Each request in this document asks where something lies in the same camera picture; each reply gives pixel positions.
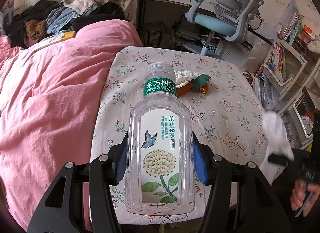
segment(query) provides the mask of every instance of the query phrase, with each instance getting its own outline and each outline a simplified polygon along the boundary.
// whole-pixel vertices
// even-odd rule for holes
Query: bed
[[[127,46],[142,44],[121,20],[88,25],[35,53],[0,36],[0,178],[23,229],[61,167],[90,161],[101,92]],[[84,205],[89,221],[88,198]]]
[[[233,64],[214,58],[172,50],[127,47],[117,53],[103,87],[93,132],[91,160],[108,153],[120,143],[128,130],[129,113],[142,100],[144,72],[150,63],[164,61],[175,70],[210,75],[207,94],[188,92],[179,97],[191,111],[192,129],[200,143],[230,162],[260,164],[266,153],[267,138],[262,132],[264,110],[240,70]],[[195,180],[196,205],[188,214],[142,216],[125,208],[125,181],[111,187],[113,205],[119,223],[161,224],[203,216],[210,187]],[[232,185],[230,205],[236,203],[236,185]]]

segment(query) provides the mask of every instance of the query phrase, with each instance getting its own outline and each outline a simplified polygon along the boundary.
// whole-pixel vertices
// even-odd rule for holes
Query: clear plastic bottle
[[[150,64],[143,100],[130,113],[126,208],[143,215],[189,213],[195,205],[191,114],[177,100],[165,62]]]

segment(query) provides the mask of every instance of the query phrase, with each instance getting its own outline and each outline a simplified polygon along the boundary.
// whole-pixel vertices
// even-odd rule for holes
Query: floral pattern
[[[192,130],[200,143],[209,145],[215,154],[233,163],[262,162],[267,148],[261,125],[264,110],[236,66],[192,53],[141,47],[123,49],[110,68],[94,128],[91,160],[122,141],[129,129],[130,111],[142,100],[144,72],[156,61],[168,62],[175,70],[211,76],[207,94],[188,92],[179,98],[190,110]],[[111,186],[110,191],[119,223],[161,224],[203,216],[210,187],[196,178],[196,208],[191,213],[175,216],[129,213],[125,208],[125,180],[116,187]],[[232,186],[231,205],[236,203],[236,192]]]

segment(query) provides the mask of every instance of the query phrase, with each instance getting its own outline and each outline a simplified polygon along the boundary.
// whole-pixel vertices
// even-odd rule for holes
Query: pink bedspread
[[[142,44],[121,20],[91,24],[36,53],[10,48],[0,36],[0,176],[24,229],[62,166],[90,161],[101,92],[127,46]]]

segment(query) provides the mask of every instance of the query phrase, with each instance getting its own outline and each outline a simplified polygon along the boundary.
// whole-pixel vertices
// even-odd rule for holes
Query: drawer handle
[[[210,0],[207,0],[207,2],[210,4],[217,4],[217,3],[211,2]]]

